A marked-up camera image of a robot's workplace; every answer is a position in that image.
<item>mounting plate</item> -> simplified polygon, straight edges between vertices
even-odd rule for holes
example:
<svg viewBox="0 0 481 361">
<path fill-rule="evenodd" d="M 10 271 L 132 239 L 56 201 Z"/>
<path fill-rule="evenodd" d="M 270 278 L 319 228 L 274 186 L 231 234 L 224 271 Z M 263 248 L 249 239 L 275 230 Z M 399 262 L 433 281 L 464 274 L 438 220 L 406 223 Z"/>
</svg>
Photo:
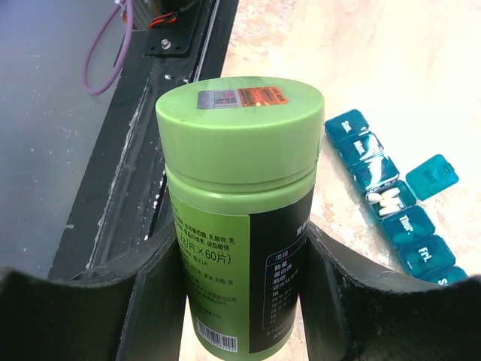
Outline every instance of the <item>mounting plate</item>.
<svg viewBox="0 0 481 361">
<path fill-rule="evenodd" d="M 209 11 L 213 0 L 199 0 L 189 10 L 180 13 L 175 23 L 164 23 L 150 30 L 145 46 L 145 56 L 175 57 L 188 56 L 195 30 L 205 24 L 199 24 L 199 15 Z M 167 40 L 167 48 L 162 47 L 162 40 Z"/>
</svg>

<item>white pill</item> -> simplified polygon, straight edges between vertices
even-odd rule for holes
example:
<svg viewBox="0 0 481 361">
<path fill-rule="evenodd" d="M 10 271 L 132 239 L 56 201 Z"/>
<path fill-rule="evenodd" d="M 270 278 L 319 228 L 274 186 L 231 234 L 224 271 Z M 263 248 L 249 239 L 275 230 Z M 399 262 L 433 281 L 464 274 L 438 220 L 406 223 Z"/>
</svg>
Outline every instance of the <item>white pill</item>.
<svg viewBox="0 0 481 361">
<path fill-rule="evenodd" d="M 379 193 L 368 193 L 366 199 L 370 204 L 375 205 L 376 203 L 379 203 L 383 197 Z"/>
<path fill-rule="evenodd" d="M 379 215 L 381 217 L 388 216 L 390 214 L 399 212 L 401 209 L 399 208 L 398 205 L 392 205 L 391 207 L 384 207 L 379 209 Z"/>
<path fill-rule="evenodd" d="M 400 203 L 401 203 L 401 199 L 399 197 L 381 199 L 379 201 L 379 205 L 383 208 L 384 207 L 391 207 L 393 205 L 399 205 Z"/>
<path fill-rule="evenodd" d="M 401 191 L 399 188 L 391 188 L 390 190 L 386 190 L 385 192 L 381 193 L 383 199 L 390 199 L 396 197 Z"/>
</svg>

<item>black label section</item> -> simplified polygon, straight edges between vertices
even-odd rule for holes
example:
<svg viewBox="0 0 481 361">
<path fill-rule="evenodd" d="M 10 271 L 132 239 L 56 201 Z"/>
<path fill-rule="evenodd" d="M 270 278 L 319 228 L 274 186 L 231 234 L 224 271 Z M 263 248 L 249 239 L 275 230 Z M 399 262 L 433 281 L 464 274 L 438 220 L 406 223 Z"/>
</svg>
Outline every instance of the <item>black label section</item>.
<svg viewBox="0 0 481 361">
<path fill-rule="evenodd" d="M 249 353 L 268 349 L 295 318 L 313 189 L 285 208 L 250 215 Z"/>
</svg>

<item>supplement bottle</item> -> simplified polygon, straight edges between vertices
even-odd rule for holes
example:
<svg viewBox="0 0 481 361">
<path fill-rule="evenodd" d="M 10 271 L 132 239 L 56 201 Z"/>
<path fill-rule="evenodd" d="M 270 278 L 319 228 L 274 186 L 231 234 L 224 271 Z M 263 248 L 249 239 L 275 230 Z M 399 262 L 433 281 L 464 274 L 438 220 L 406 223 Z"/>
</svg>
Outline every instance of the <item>supplement bottle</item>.
<svg viewBox="0 0 481 361">
<path fill-rule="evenodd" d="M 324 98 L 227 77 L 173 89 L 156 113 L 195 333 L 221 359 L 265 359 L 292 331 Z"/>
</svg>

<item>gray surface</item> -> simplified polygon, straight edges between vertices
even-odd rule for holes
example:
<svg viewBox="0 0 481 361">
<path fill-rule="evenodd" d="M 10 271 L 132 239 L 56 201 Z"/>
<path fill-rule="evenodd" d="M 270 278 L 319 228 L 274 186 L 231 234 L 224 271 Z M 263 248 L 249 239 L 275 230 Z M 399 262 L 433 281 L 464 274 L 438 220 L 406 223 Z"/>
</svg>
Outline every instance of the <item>gray surface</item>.
<svg viewBox="0 0 481 361">
<path fill-rule="evenodd" d="M 45 278 L 107 113 L 81 65 L 113 0 L 0 0 L 0 267 Z M 112 71 L 125 28 L 114 20 L 89 73 Z"/>
</svg>

